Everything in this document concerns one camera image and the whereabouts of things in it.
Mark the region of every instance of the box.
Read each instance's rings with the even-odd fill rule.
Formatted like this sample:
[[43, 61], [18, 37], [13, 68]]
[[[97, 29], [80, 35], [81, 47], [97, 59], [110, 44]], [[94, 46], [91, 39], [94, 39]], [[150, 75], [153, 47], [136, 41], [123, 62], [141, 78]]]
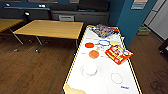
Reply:
[[138, 29], [137, 35], [149, 35], [151, 31], [147, 27], [140, 27]]

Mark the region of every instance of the floor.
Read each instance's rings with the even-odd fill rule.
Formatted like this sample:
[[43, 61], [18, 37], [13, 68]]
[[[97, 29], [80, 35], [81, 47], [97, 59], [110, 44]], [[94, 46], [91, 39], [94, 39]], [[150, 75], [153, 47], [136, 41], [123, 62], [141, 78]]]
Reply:
[[128, 49], [143, 94], [168, 94], [168, 59], [159, 53], [161, 41], [150, 33], [135, 36]]
[[[60, 94], [76, 52], [75, 40], [40, 37], [48, 44], [37, 53], [39, 43], [33, 36], [19, 36], [21, 46], [12, 35], [1, 37], [0, 94]], [[150, 33], [135, 36], [128, 47], [143, 94], [168, 94], [168, 60], [159, 54], [161, 43]]]
[[20, 36], [21, 46], [14, 36], [2, 38], [0, 94], [60, 94], [76, 51], [75, 40], [41, 38], [48, 44], [37, 53], [35, 37]]

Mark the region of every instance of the tabletop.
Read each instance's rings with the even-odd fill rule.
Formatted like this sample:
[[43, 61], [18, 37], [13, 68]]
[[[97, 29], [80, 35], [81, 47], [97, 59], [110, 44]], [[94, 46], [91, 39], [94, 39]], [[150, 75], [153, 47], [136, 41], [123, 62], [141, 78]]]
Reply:
[[22, 28], [16, 30], [15, 34], [78, 39], [83, 23], [60, 22], [51, 20], [34, 20]]
[[[101, 47], [98, 58], [89, 57], [89, 52], [95, 50], [96, 45], [93, 48], [86, 48], [85, 44], [88, 42], [96, 44], [99, 40], [102, 40], [102, 38], [87, 27], [64, 84], [66, 94], [139, 94], [140, 87], [129, 60], [125, 60], [118, 65], [105, 55], [106, 49]], [[122, 48], [125, 48], [120, 34], [104, 40], [116, 41]], [[89, 63], [93, 63], [97, 69], [96, 74], [92, 76], [83, 72], [84, 66]], [[67, 86], [73, 91], [76, 89], [85, 93], [72, 93], [71, 89], [67, 90]]]
[[10, 29], [21, 22], [23, 22], [21, 19], [0, 19], [0, 32]]

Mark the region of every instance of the blue wall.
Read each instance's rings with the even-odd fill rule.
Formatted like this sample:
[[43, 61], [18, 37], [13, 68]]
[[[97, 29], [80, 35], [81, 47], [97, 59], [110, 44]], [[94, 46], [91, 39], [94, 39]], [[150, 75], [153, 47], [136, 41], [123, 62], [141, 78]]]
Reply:
[[110, 1], [110, 18], [109, 18], [109, 25], [110, 26], [116, 26], [118, 19], [120, 17], [122, 8], [124, 6], [125, 0], [111, 0]]
[[117, 26], [121, 31], [121, 35], [125, 37], [126, 46], [130, 44], [137, 33], [137, 30], [145, 20], [156, 0], [148, 0], [143, 10], [131, 10], [134, 0], [125, 0]]

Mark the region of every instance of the package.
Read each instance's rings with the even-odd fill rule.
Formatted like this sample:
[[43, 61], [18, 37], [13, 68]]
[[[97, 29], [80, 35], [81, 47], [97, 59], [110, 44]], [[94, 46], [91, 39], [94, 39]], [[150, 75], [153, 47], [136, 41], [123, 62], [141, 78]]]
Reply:
[[128, 59], [133, 55], [132, 52], [121, 48], [121, 46], [119, 45], [110, 47], [105, 51], [105, 54], [118, 65], [120, 65], [124, 60]]

